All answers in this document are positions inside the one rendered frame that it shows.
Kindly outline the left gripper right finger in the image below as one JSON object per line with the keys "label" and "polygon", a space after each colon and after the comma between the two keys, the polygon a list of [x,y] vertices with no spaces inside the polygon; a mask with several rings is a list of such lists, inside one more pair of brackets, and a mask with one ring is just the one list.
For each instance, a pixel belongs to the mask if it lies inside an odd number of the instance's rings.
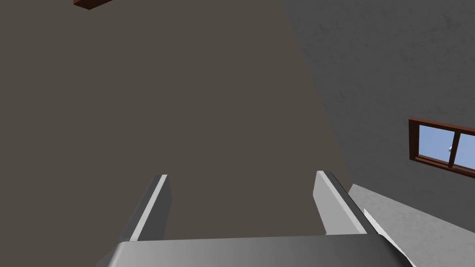
{"label": "left gripper right finger", "polygon": [[377,234],[331,172],[316,173],[313,198],[327,235]]}

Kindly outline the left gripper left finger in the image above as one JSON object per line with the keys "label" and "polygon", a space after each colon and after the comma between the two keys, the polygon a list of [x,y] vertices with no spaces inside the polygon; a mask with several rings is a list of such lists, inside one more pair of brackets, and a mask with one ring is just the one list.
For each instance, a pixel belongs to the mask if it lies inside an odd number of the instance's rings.
{"label": "left gripper left finger", "polygon": [[134,210],[119,241],[163,240],[171,205],[172,191],[169,178],[166,174],[155,176]]}

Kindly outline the brown framed window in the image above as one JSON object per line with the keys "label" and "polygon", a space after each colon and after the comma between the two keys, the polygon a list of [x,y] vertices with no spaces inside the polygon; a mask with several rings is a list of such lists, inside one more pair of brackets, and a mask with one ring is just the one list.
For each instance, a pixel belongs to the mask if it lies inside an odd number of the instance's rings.
{"label": "brown framed window", "polygon": [[475,128],[409,118],[409,158],[475,179]]}

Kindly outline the brown wooden frame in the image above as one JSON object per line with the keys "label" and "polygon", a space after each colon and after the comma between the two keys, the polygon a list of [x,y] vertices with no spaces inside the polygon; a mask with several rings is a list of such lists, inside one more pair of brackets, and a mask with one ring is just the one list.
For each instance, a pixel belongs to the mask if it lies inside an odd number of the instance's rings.
{"label": "brown wooden frame", "polygon": [[73,4],[75,6],[91,10],[111,1],[113,0],[73,0]]}

